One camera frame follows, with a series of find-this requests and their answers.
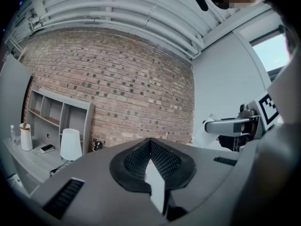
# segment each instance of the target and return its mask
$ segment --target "vent grille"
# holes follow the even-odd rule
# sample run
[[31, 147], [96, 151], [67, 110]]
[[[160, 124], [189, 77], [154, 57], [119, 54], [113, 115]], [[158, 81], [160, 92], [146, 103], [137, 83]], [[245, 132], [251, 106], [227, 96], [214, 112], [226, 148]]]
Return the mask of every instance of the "vent grille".
[[237, 162], [236, 160], [227, 159], [227, 158], [223, 158], [223, 157], [215, 157], [213, 159], [213, 161], [217, 161], [217, 162], [227, 164], [227, 165], [230, 165], [230, 166], [235, 166], [235, 164]]
[[82, 181], [70, 179], [43, 209], [52, 216], [61, 219], [83, 185], [84, 182]]

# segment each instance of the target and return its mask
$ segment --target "window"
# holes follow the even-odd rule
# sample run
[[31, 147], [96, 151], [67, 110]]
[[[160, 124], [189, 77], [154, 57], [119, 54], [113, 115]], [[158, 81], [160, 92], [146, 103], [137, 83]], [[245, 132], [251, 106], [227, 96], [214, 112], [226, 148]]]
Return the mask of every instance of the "window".
[[279, 34], [253, 46], [267, 72], [285, 66], [289, 61], [285, 35]]

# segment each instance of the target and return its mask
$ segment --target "lamp shade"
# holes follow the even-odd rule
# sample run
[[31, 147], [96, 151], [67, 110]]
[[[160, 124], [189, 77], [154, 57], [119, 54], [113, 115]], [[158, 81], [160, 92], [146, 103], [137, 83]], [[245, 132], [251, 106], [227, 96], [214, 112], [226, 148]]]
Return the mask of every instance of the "lamp shade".
[[61, 157], [69, 161], [74, 161], [82, 155], [79, 131], [64, 129], [61, 141]]

